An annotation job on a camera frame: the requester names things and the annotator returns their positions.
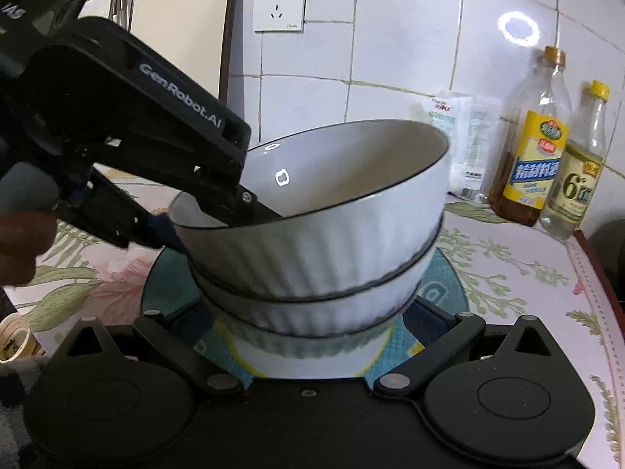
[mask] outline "silver screw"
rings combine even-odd
[[[403,390],[410,386],[410,377],[404,374],[386,374],[380,377],[380,384],[387,390]]]
[[[232,390],[239,384],[239,380],[230,374],[215,374],[206,380],[206,384],[214,390]]]

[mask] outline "bottle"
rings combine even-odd
[[[541,212],[550,235],[567,240],[579,226],[593,197],[605,160],[605,104],[610,88],[596,79],[566,143],[560,168]]]
[[[571,98],[564,86],[564,51],[545,47],[534,79],[524,90],[520,118],[500,176],[493,187],[492,205],[500,217],[533,226],[557,174],[569,134]]]

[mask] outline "table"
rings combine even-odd
[[[176,195],[150,181],[102,170],[152,213],[166,211]],[[543,320],[595,402],[595,426],[580,461],[589,469],[622,467],[625,322],[614,313],[613,293],[605,292],[584,238],[562,244],[538,228],[506,222],[485,206],[453,197],[446,211],[437,246],[454,267],[471,311],[493,324],[512,324],[526,313]],[[158,254],[138,245],[117,249],[61,222],[33,282],[7,288],[7,295],[53,353],[81,316],[96,315],[105,324],[132,322]]]

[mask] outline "brown liquid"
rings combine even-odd
[[[495,178],[493,184],[491,205],[493,211],[503,219],[532,227],[538,220],[541,211],[538,208],[532,208],[531,206],[525,206],[524,204],[514,202],[503,195],[505,184],[510,177],[510,171],[514,165],[514,159],[515,157],[510,153],[505,156],[504,167],[499,177]]]

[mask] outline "bowl rim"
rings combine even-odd
[[[253,151],[253,150],[257,150],[260,147],[270,146],[273,143],[276,143],[277,141],[288,139],[289,137],[292,137],[292,136],[299,136],[300,134],[305,134],[305,133],[312,132],[312,131],[318,131],[318,130],[321,130],[321,129],[329,129],[330,127],[339,127],[340,125],[357,124],[357,123],[376,123],[376,122],[402,122],[402,123],[412,123],[412,124],[425,125],[426,127],[429,127],[430,129],[434,130],[435,133],[438,134],[439,137],[443,138],[443,140],[445,142],[445,149],[443,150],[441,155],[436,160],[433,160],[432,163],[428,164],[423,169],[415,172],[414,174],[408,176],[407,178],[401,179],[401,180],[399,180],[399,181],[397,181],[397,182],[395,182],[393,184],[387,185],[387,186],[385,186],[382,189],[377,189],[376,191],[369,192],[368,194],[359,195],[358,197],[354,197],[353,199],[348,199],[348,200],[344,200],[342,202],[331,204],[329,206],[324,206],[323,208],[317,208],[317,209],[314,209],[314,210],[305,211],[304,213],[296,213],[295,215],[289,215],[288,217],[280,217],[279,219],[275,219],[275,220],[265,220],[265,221],[262,221],[262,222],[252,222],[250,224],[243,224],[243,225],[236,225],[236,226],[202,227],[202,226],[187,226],[185,224],[178,224],[171,216],[171,207],[174,205],[174,203],[180,197],[183,197],[184,195],[190,195],[190,194],[187,194],[186,192],[180,192],[179,194],[176,195],[176,197],[173,198],[173,200],[171,201],[170,206],[168,208],[168,217],[169,217],[171,223],[174,224],[177,227],[182,227],[184,229],[195,229],[196,231],[211,231],[211,232],[219,231],[219,230],[223,231],[223,230],[228,230],[228,229],[237,229],[237,228],[243,228],[243,227],[258,227],[258,226],[266,226],[266,225],[269,225],[269,224],[276,224],[276,223],[282,222],[284,220],[293,220],[293,219],[297,219],[298,217],[304,217],[304,216],[312,215],[312,214],[319,213],[319,212],[322,212],[322,211],[331,210],[333,208],[338,208],[340,206],[345,206],[346,204],[362,201],[362,200],[367,199],[369,197],[373,197],[373,195],[378,195],[381,192],[384,192],[384,191],[390,190],[392,188],[395,188],[395,187],[397,187],[399,185],[402,185],[403,183],[406,183],[406,182],[412,180],[413,178],[415,178],[416,176],[426,172],[428,169],[431,169],[436,164],[441,162],[441,160],[443,160],[449,153],[449,149],[451,147],[451,143],[449,142],[449,138],[446,136],[446,134],[443,131],[440,131],[435,126],[433,126],[433,125],[431,125],[429,123],[423,123],[423,122],[419,122],[419,121],[416,121],[416,120],[404,120],[404,119],[393,119],[393,118],[380,118],[380,119],[375,119],[375,120],[357,120],[357,121],[354,121],[354,122],[343,122],[343,123],[335,123],[335,124],[332,124],[332,125],[323,125],[322,127],[315,127],[313,129],[308,129],[307,131],[296,132],[295,134],[291,134],[289,136],[284,136],[284,137],[280,137],[279,139],[274,139],[273,141],[264,142],[264,143],[262,143],[262,144],[260,144],[258,146],[254,146],[253,148],[250,148],[248,150],[248,153]]]
[[[411,293],[411,295],[408,297],[408,300],[403,303],[401,306],[393,309],[390,313],[384,315],[383,317],[374,319],[373,322],[371,322],[371,324],[367,324],[365,327],[363,328],[358,328],[352,331],[347,331],[345,333],[339,334],[339,335],[329,335],[328,337],[299,337],[298,335],[290,335],[287,333],[279,333],[277,331],[273,331],[271,329],[267,329],[267,328],[261,328],[258,326],[255,326],[254,324],[250,324],[247,321],[244,321],[243,319],[241,319],[239,316],[233,314],[232,312],[230,312],[229,310],[227,310],[226,308],[222,307],[221,305],[215,303],[210,297],[208,297],[206,294],[204,294],[202,292],[202,290],[200,290],[200,300],[201,301],[206,301],[210,304],[210,306],[212,308],[215,308],[218,312],[220,312],[222,315],[232,318],[233,322],[239,323],[242,325],[242,328],[245,329],[252,329],[253,331],[260,331],[263,335],[267,335],[269,337],[281,337],[281,338],[286,338],[286,339],[292,339],[293,341],[298,341],[298,342],[305,342],[305,341],[310,341],[310,342],[315,342],[315,343],[319,343],[320,341],[332,341],[332,340],[340,340],[342,338],[348,338],[348,337],[355,337],[357,335],[365,335],[367,332],[370,331],[375,331],[377,329],[381,329],[382,326],[385,323],[388,323],[389,326],[392,325],[392,321],[394,318],[403,315],[404,312],[406,310],[408,310],[408,308],[410,308],[410,306],[414,303],[417,295],[417,290],[419,289],[420,284],[417,284],[414,288],[414,291]]]
[[[405,263],[401,264],[399,267],[392,270],[391,272],[386,273],[382,277],[377,278],[375,280],[370,280],[369,282],[366,282],[363,285],[349,288],[345,291],[340,291],[338,293],[323,294],[320,296],[304,296],[302,297],[302,299],[296,299],[293,297],[279,299],[279,298],[271,297],[271,296],[261,296],[260,294],[254,293],[252,291],[241,291],[235,286],[232,286],[231,284],[220,280],[219,278],[215,277],[212,274],[207,275],[202,269],[202,267],[199,264],[194,263],[193,260],[188,255],[187,255],[187,262],[189,266],[189,271],[191,272],[191,276],[193,277],[193,280],[195,281],[196,286],[198,287],[199,291],[201,291],[202,294],[206,294],[206,293],[204,292],[204,289],[201,288],[200,285],[198,284],[196,274],[201,276],[202,279],[211,283],[216,288],[221,289],[222,291],[225,291],[226,293],[231,294],[232,296],[237,296],[245,300],[260,301],[262,303],[270,303],[270,304],[311,305],[315,303],[324,303],[326,301],[347,299],[348,297],[353,297],[357,294],[361,294],[366,290],[377,288],[389,282],[393,282],[394,280],[398,279],[400,276],[404,275],[405,273],[408,273],[415,266],[417,266],[423,260],[425,256],[427,256],[430,252],[435,250],[436,241],[438,240],[438,236],[443,229],[444,223],[445,223],[445,210],[443,210],[443,212],[441,213],[441,217],[439,218],[438,224],[436,224],[436,228],[432,231],[432,233],[430,233],[430,235],[427,237],[426,242],[421,246],[421,248],[417,252],[415,252],[415,254],[409,260],[405,261]]]

